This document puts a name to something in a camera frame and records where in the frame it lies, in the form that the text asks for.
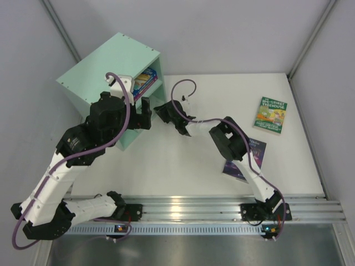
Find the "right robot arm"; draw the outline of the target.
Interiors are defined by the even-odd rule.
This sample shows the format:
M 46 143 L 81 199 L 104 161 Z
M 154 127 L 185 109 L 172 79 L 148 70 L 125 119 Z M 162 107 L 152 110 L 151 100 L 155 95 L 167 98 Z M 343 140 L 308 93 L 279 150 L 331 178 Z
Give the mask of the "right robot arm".
M 255 197 L 254 203 L 243 203 L 240 206 L 243 221 L 292 219 L 284 196 L 263 177 L 252 154 L 249 138 L 231 117 L 197 121 L 193 116 L 187 116 L 180 102 L 176 100 L 155 107 L 154 110 L 163 122 L 173 123 L 182 135 L 192 137 L 207 132 L 222 157 L 237 166 Z

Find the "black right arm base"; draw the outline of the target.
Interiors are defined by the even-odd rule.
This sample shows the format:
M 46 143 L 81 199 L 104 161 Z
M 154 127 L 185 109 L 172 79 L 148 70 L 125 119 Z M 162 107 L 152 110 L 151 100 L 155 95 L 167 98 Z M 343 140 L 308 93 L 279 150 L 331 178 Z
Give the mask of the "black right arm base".
M 285 220 L 291 221 L 292 214 L 289 207 L 289 204 L 286 204 L 285 218 L 283 217 L 284 209 L 283 205 L 280 205 L 274 213 L 266 211 L 257 203 L 244 203 L 240 205 L 241 210 L 241 219 L 245 222 L 260 222 L 260 221 L 277 221 Z

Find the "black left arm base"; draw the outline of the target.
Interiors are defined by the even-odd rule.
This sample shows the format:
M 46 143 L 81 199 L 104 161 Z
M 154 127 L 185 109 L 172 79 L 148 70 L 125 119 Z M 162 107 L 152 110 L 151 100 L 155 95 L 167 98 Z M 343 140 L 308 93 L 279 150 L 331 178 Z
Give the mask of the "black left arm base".
M 138 222 L 142 218 L 143 205 L 142 204 L 126 204 L 123 211 L 118 214 L 113 214 L 110 217 L 99 217 L 95 221 L 123 221 L 123 222 Z

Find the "purple 117-Storey Treehouse book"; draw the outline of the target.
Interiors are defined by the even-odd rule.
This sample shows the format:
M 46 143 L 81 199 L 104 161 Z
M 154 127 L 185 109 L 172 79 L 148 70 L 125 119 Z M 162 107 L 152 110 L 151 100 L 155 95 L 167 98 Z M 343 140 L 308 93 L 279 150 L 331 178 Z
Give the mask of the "purple 117-Storey Treehouse book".
M 138 85 L 138 83 L 136 83 L 134 85 L 134 90 L 133 90 L 133 96 L 134 96 L 134 102 L 137 102 L 138 99 L 140 99 L 143 94 L 157 81 L 158 77 L 155 76 L 154 78 L 148 80 L 146 83 L 144 83 L 143 85 Z

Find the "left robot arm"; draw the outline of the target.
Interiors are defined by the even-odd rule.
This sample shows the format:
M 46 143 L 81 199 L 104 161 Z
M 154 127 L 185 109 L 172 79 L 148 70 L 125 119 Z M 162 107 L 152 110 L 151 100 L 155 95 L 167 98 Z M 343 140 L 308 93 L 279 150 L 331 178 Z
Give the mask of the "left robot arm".
M 31 195 L 15 203 L 11 212 L 16 219 L 26 221 L 23 233 L 30 240 L 54 240 L 74 225 L 97 218 L 129 220 L 129 206 L 117 192 L 83 201 L 69 202 L 64 195 L 94 160 L 105 150 L 87 151 L 109 143 L 114 146 L 117 135 L 129 129 L 150 129 L 150 100 L 143 97 L 141 112 L 125 103 L 124 98 L 102 92 L 91 104 L 85 122 L 68 129 L 58 142 L 52 161 Z

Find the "green Storey Treehouse book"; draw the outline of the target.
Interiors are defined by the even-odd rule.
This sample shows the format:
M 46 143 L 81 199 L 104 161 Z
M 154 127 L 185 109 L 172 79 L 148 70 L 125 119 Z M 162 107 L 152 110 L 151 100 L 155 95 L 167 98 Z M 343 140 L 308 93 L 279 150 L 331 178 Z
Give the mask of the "green Storey Treehouse book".
M 253 127 L 280 135 L 288 103 L 263 96 L 257 109 Z

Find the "blue 91-Storey Treehouse book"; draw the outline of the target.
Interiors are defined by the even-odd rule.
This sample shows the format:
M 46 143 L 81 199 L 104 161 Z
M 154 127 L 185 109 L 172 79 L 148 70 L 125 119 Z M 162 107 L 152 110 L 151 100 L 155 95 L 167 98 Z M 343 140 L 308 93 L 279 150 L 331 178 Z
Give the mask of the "blue 91-Storey Treehouse book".
M 156 77 L 156 71 L 152 68 L 146 68 L 134 81 L 133 95 L 137 96 L 147 85 Z

